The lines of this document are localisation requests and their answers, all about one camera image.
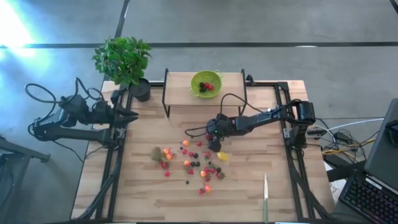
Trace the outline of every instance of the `potted plant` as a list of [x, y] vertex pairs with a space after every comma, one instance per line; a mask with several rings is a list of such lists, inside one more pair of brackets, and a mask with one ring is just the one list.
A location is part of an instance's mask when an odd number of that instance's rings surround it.
[[147, 43], [135, 38], [105, 40], [105, 44], [95, 49], [95, 69], [110, 77], [115, 84], [128, 85], [132, 96], [143, 102], [150, 98], [150, 85], [144, 78], [144, 70], [148, 66]]

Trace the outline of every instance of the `wooden shelf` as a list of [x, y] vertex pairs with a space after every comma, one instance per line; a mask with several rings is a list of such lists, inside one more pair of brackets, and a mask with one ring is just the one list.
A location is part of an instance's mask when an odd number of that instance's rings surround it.
[[[242, 73], [223, 73], [223, 87], [213, 98], [200, 98], [190, 92], [191, 79], [196, 72], [169, 72], [167, 73], [164, 103], [167, 106], [219, 106], [222, 97], [227, 93], [244, 99], [244, 78]], [[243, 106], [244, 102], [236, 97], [228, 96], [224, 99], [223, 106]]]

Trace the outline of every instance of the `green leaves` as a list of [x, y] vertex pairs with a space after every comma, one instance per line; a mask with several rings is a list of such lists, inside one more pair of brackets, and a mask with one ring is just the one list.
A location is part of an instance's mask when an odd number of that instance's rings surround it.
[[115, 84], [138, 85], [148, 66], [148, 57], [152, 58], [150, 50], [142, 39], [109, 38], [103, 46], [95, 49], [92, 60], [95, 60], [95, 69], [109, 76]]

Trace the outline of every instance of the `black plant pot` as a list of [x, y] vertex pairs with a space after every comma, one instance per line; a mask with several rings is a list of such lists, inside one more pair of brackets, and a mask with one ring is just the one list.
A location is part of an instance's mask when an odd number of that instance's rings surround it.
[[150, 84], [145, 78], [140, 78], [138, 85], [130, 84], [130, 94], [140, 102], [148, 101], [150, 98]]

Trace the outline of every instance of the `black metal frame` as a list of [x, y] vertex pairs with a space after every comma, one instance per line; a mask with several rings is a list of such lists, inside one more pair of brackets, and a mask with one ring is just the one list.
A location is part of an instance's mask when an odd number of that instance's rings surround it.
[[[274, 88], [276, 101], [277, 101], [278, 105], [282, 105], [282, 97], [280, 94], [281, 91], [284, 92], [286, 102], [289, 102], [291, 100], [289, 86], [288, 86], [287, 82], [255, 82], [252, 79], [252, 76], [248, 75], [248, 79], [245, 80], [244, 83], [245, 83], [245, 85], [244, 85], [245, 100], [247, 97], [246, 86], [250, 86], [250, 87], [261, 86], [261, 87]], [[150, 85], [152, 87], [163, 87], [163, 88], [165, 88], [165, 84], [166, 84], [166, 79], [164, 80], [164, 82], [151, 82], [150, 83]], [[132, 96], [130, 94], [128, 94], [126, 109], [128, 109], [128, 110], [131, 109], [131, 104], [132, 104]], [[284, 130], [287, 130], [288, 127], [287, 127], [287, 124], [285, 121], [281, 121], [280, 125], [282, 128], [282, 132], [284, 132]], [[305, 195], [309, 218], [304, 217], [302, 206], [301, 206], [300, 195], [299, 195], [299, 188], [298, 188], [298, 185], [300, 185], [300, 184], [298, 184], [298, 182], [297, 182], [299, 180], [301, 183], [305, 184], [305, 187], [307, 189], [309, 189], [307, 172], [305, 170], [304, 160], [303, 160], [303, 157], [300, 156], [301, 150], [298, 150], [297, 151], [297, 153], [298, 153], [297, 160], [298, 160], [300, 177], [297, 177], [296, 174], [298, 174], [298, 172], [294, 165], [294, 159], [292, 157], [293, 149], [290, 146], [289, 138], [286, 137], [283, 133], [282, 133], [282, 137], [283, 137], [284, 144], [285, 144], [286, 158], [287, 158], [287, 163], [288, 163], [288, 167], [289, 167], [290, 181], [292, 184], [292, 191], [293, 191], [294, 204], [295, 204], [295, 209], [296, 209], [296, 214], [297, 214], [297, 220], [299, 222], [311, 222], [311, 223], [328, 222], [329, 220], [316, 219], [313, 205], [310, 201], [309, 195]], [[101, 183], [101, 190], [98, 193], [98, 195], [96, 196], [93, 203], [90, 205], [91, 207], [95, 207], [95, 209], [96, 209], [95, 218], [90, 219], [90, 217], [91, 217], [91, 215], [90, 215], [90, 216], [84, 217], [83, 219], [69, 220], [69, 221], [63, 222], [63, 223], [109, 223], [109, 222], [113, 221], [114, 206], [116, 203], [116, 194], [118, 191], [119, 175], [120, 175], [120, 170], [121, 170], [121, 166], [122, 166], [122, 158], [123, 158], [123, 152], [124, 152], [124, 140], [125, 140], [125, 137], [123, 138], [123, 143], [121, 144], [121, 147], [119, 149], [115, 149], [118, 151], [118, 154], [117, 154], [117, 158], [116, 158], [116, 165], [115, 165], [115, 168], [112, 171], [111, 175], [109, 173], [110, 173], [110, 169], [111, 169], [111, 160], [112, 160], [114, 150], [110, 149], [106, 156], [104, 174], [103, 174], [103, 179], [102, 179], [102, 183]], [[109, 189], [110, 185], [113, 185], [113, 187], [111, 190], [108, 215], [106, 218], [103, 218], [102, 217], [103, 200], [104, 200], [105, 193]]]
[[[164, 72], [164, 84], [163, 84], [163, 95], [162, 95], [162, 105], [163, 105], [164, 111], [166, 112], [167, 118], [170, 117], [170, 106], [172, 106], [172, 105], [166, 105], [164, 103], [165, 94], [166, 94], [166, 84], [167, 84], [167, 74], [168, 74], [168, 72], [169, 72], [169, 69], [166, 68], [165, 72]], [[242, 110], [241, 110], [241, 106], [238, 106], [238, 114], [240, 116], [243, 114], [244, 110], [246, 109], [246, 105], [247, 105], [247, 102], [248, 102], [248, 95], [246, 94], [246, 80], [245, 80], [245, 75], [244, 75], [244, 69], [243, 68], [241, 70], [241, 73], [242, 73], [242, 77], [243, 77], [244, 104], [243, 104]]]

